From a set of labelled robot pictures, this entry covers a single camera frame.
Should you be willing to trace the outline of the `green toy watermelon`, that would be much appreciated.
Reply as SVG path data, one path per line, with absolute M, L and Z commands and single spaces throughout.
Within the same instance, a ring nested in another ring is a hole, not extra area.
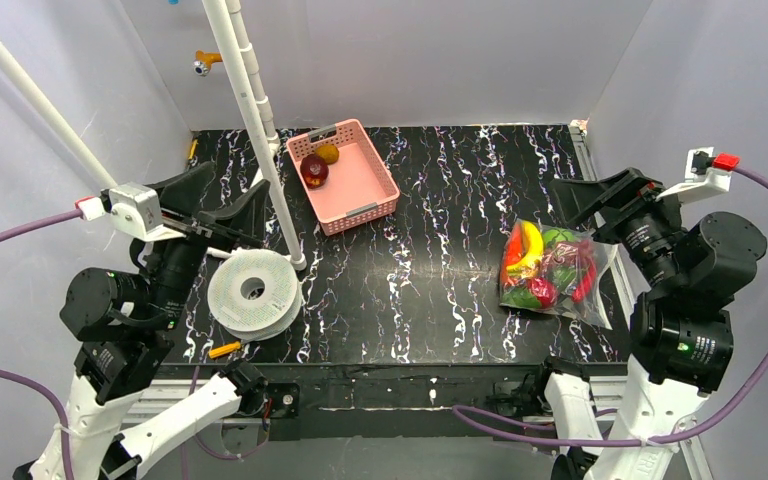
M 550 228 L 542 232 L 542 240 L 546 249 L 552 249 L 560 242 L 575 242 L 577 233 L 564 228 Z

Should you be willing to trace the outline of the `purple toy grapes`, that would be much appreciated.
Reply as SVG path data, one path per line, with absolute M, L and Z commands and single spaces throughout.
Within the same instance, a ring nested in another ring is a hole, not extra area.
M 558 241 L 548 247 L 544 252 L 540 274 L 549 277 L 558 268 L 574 269 L 580 271 L 585 268 L 585 243 L 583 241 Z

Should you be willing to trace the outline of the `yellow toy bananas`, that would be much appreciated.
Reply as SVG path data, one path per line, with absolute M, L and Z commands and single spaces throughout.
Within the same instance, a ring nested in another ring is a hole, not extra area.
M 504 270 L 510 276 L 533 278 L 539 272 L 544 254 L 542 234 L 532 222 L 518 220 L 515 226 L 522 229 L 524 256 L 516 265 L 506 267 L 503 264 Z

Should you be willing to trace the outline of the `clear polka dot zip bag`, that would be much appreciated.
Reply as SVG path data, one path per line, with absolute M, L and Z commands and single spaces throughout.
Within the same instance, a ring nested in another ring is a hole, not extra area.
M 555 227 L 555 226 L 542 225 L 537 222 L 532 222 L 532 223 L 538 226 L 541 234 L 543 231 L 550 228 L 561 228 L 561 227 Z M 527 287 L 527 282 L 529 279 L 531 279 L 531 278 L 523 278 L 519 276 L 510 276 L 505 272 L 503 264 L 504 264 L 506 244 L 508 241 L 507 239 L 505 248 L 504 248 L 504 254 L 502 256 L 501 266 L 499 268 L 498 297 L 499 297 L 499 305 L 501 307 L 512 309 L 512 310 L 530 311 L 530 312 L 536 312 L 540 314 L 565 317 L 571 320 L 577 320 L 577 321 L 589 324 L 591 326 L 596 326 L 601 328 L 610 327 L 609 314 L 607 313 L 606 307 L 604 306 L 603 301 L 601 299 L 599 284 L 602 277 L 608 272 L 610 268 L 610 264 L 615 260 L 618 247 L 615 245 L 596 242 L 593 239 L 590 232 L 579 232 L 575 230 L 572 230 L 572 231 L 576 232 L 578 236 L 575 242 L 589 240 L 593 244 L 593 253 L 595 256 L 597 277 L 596 277 L 594 286 L 591 292 L 589 293 L 589 295 L 586 297 L 586 299 L 581 303 L 574 303 L 571 298 L 571 294 L 573 289 L 575 288 L 575 282 L 577 280 L 577 271 L 575 271 L 574 269 L 558 268 L 557 270 L 554 270 L 549 277 L 545 277 L 546 279 L 548 279 L 554 284 L 557 290 L 557 294 L 558 294 L 557 301 L 553 307 L 546 310 L 540 310 L 540 309 L 526 310 L 526 309 L 515 309 L 515 308 L 502 306 L 500 304 L 500 294 L 502 293 L 504 288 L 510 288 L 514 286 Z

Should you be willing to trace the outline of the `orange toy carrot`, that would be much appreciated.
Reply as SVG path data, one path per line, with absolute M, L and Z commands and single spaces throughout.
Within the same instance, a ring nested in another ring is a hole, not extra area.
M 522 229 L 520 226 L 515 226 L 511 230 L 506 244 L 504 265 L 506 267 L 516 265 L 523 256 L 524 247 Z

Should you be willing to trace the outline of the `red toy pepper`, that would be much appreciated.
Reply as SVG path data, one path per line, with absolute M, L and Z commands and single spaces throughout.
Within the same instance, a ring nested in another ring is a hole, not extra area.
M 554 284 L 545 277 L 534 277 L 528 280 L 527 287 L 538 301 L 538 308 L 546 310 L 553 307 L 557 301 L 557 290 Z

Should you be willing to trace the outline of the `green toy vegetable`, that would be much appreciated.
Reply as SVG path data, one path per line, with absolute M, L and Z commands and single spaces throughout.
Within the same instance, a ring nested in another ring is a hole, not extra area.
M 500 294 L 500 304 L 505 307 L 526 310 L 539 310 L 542 303 L 527 287 L 514 286 L 504 288 Z

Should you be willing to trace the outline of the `red toy chili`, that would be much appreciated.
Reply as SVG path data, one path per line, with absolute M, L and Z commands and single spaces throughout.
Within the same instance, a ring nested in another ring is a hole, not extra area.
M 574 303 L 581 303 L 591 292 L 597 277 L 597 268 L 591 241 L 584 240 L 578 243 L 575 259 L 577 280 L 571 298 Z

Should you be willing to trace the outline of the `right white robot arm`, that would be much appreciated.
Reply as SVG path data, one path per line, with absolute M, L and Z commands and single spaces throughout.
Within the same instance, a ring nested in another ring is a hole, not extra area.
M 722 382 L 734 352 L 728 306 L 755 278 L 766 237 L 730 212 L 685 228 L 678 196 L 634 168 L 600 181 L 556 179 L 550 191 L 566 224 L 600 216 L 594 239 L 624 246 L 649 284 L 630 315 L 627 380 L 608 438 L 584 403 L 587 384 L 563 371 L 548 376 L 546 400 L 569 438 L 551 475 L 660 479 Z

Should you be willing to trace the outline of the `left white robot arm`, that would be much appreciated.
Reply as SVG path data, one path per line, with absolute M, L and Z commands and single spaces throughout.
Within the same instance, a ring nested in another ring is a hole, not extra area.
M 39 457 L 17 479 L 140 479 L 211 423 L 237 413 L 262 415 L 265 377 L 236 360 L 198 391 L 152 419 L 125 427 L 126 414 L 149 388 L 173 348 L 200 265 L 210 249 L 250 246 L 264 233 L 270 184 L 259 180 L 228 206 L 202 208 L 200 192 L 215 166 L 199 165 L 144 186 L 127 183 L 92 198 L 132 239 L 134 272 L 91 267 L 71 281 L 60 312 L 80 342 L 67 404 Z

